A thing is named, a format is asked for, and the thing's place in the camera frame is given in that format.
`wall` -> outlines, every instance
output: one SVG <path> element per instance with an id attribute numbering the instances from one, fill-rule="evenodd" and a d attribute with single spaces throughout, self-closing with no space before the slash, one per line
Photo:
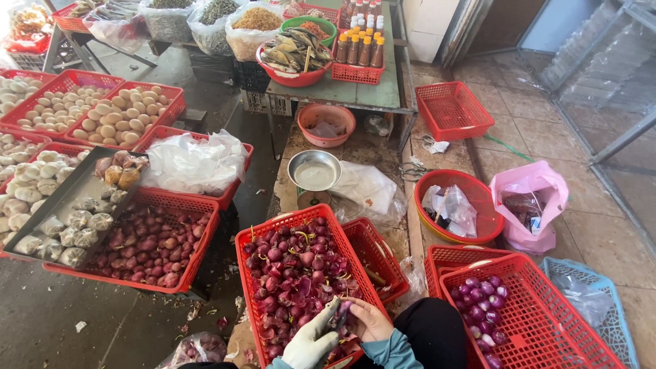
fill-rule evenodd
<path id="1" fill-rule="evenodd" d="M 410 59 L 430 63 L 459 0 L 403 0 L 403 17 Z"/>
<path id="2" fill-rule="evenodd" d="M 550 0 L 521 46 L 555 53 L 601 3 L 602 0 Z"/>

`red bowl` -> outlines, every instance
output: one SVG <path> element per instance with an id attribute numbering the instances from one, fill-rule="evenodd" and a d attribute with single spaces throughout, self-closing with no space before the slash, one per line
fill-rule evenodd
<path id="1" fill-rule="evenodd" d="M 266 73 L 269 75 L 269 77 L 271 77 L 272 80 L 280 83 L 283 86 L 306 87 L 306 86 L 313 85 L 317 83 L 321 78 L 323 78 L 323 75 L 328 70 L 330 70 L 330 65 L 333 63 L 332 61 L 330 61 L 322 69 L 315 70 L 313 72 L 307 72 L 307 73 L 282 72 L 280 70 L 271 68 L 270 66 L 266 65 L 262 61 L 260 54 L 264 51 L 262 47 L 264 46 L 265 43 L 261 44 L 260 47 L 257 48 L 257 51 L 255 52 L 255 58 L 257 58 L 258 64 L 260 64 L 262 68 L 266 70 Z M 326 46 L 321 45 L 321 47 L 330 53 L 331 50 L 328 49 Z"/>

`metal tray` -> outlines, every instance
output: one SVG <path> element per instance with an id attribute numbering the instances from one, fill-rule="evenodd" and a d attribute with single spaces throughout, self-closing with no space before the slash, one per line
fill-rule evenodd
<path id="1" fill-rule="evenodd" d="M 52 215 L 56 216 L 57 219 L 59 219 L 62 223 L 66 224 L 66 219 L 68 218 L 68 215 L 75 211 L 71 206 L 79 199 L 85 196 L 94 198 L 98 201 L 100 200 L 100 193 L 102 192 L 102 189 L 105 187 L 105 183 L 103 180 L 99 179 L 98 177 L 95 176 L 94 172 L 96 170 L 96 160 L 100 158 L 111 158 L 117 151 L 120 151 L 119 149 L 116 148 L 106 148 L 102 146 L 96 146 L 89 152 L 89 155 L 75 168 L 75 170 L 66 178 L 66 180 L 50 195 L 45 202 L 41 205 L 41 207 L 30 217 L 30 219 L 25 223 L 25 225 L 18 230 L 16 235 L 5 245 L 4 252 L 10 253 L 11 255 L 15 255 L 16 257 L 20 259 L 31 259 L 35 261 L 40 261 L 40 262 L 48 262 L 48 263 L 54 263 L 54 264 L 59 264 L 63 265 L 65 267 L 70 268 L 69 265 L 65 265 L 62 263 L 59 263 L 57 261 L 49 261 L 49 260 L 43 260 L 43 259 L 38 259 L 36 257 L 32 257 L 30 255 L 24 255 L 21 253 L 16 253 L 14 252 L 14 247 L 20 241 L 23 239 L 23 237 L 27 235 L 33 235 L 38 237 L 39 235 L 44 235 L 40 230 L 38 230 L 38 226 L 43 223 L 44 220 L 49 219 Z M 147 154 L 144 153 L 139 153 L 139 152 L 129 152 L 130 155 L 133 156 L 148 156 Z M 130 199 L 136 191 L 139 189 L 139 185 L 141 183 L 141 180 L 144 178 L 144 175 L 147 174 L 148 170 L 150 170 L 150 166 L 148 166 L 146 169 L 144 169 L 140 176 L 139 180 L 133 183 L 133 185 L 128 189 L 127 195 L 125 195 L 125 198 L 120 204 L 116 205 L 116 208 L 110 214 L 112 218 L 114 218 L 114 221 L 117 221 L 123 212 L 127 205 L 130 203 Z M 87 256 L 78 265 L 75 269 L 77 270 L 83 270 L 86 266 L 87 263 L 93 258 L 93 255 L 96 253 L 96 250 L 100 247 L 102 244 L 103 240 L 109 233 L 109 231 L 112 228 L 108 230 L 103 230 L 98 232 L 98 240 L 91 245 L 91 247 L 87 248 Z"/>

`round red basket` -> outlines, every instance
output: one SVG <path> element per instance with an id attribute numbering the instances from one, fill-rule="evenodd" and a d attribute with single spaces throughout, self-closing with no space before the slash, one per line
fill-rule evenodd
<path id="1" fill-rule="evenodd" d="M 266 73 L 271 77 L 272 80 L 280 83 L 283 86 L 287 87 L 307 87 L 317 83 L 323 75 L 330 69 L 332 61 L 324 65 L 322 69 L 315 70 L 313 72 L 307 73 L 287 73 L 282 72 L 281 70 L 273 69 L 262 61 L 260 54 L 262 54 L 264 43 L 257 48 L 255 52 L 255 58 L 257 58 L 258 64 L 266 70 Z M 321 46 L 323 49 L 327 50 L 330 53 L 330 49 L 325 46 Z"/>
<path id="2" fill-rule="evenodd" d="M 467 196 L 476 214 L 476 238 L 461 237 L 438 226 L 421 206 L 421 199 L 432 185 L 442 188 L 458 185 Z M 439 237 L 458 244 L 479 245 L 492 241 L 503 230 L 503 217 L 497 213 L 492 202 L 492 191 L 475 177 L 452 169 L 437 169 L 426 173 L 415 186 L 415 205 L 419 217 L 426 227 Z"/>

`blue sleeve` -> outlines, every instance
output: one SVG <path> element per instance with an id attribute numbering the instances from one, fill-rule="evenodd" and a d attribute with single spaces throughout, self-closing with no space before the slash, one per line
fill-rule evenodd
<path id="1" fill-rule="evenodd" d="M 385 369 L 423 369 L 415 359 L 415 353 L 408 343 L 408 337 L 394 328 L 390 339 L 361 344 L 365 354 Z"/>
<path id="2" fill-rule="evenodd" d="M 280 357 L 277 357 L 271 364 L 266 366 L 266 369 L 291 369 L 291 366 L 287 365 Z"/>

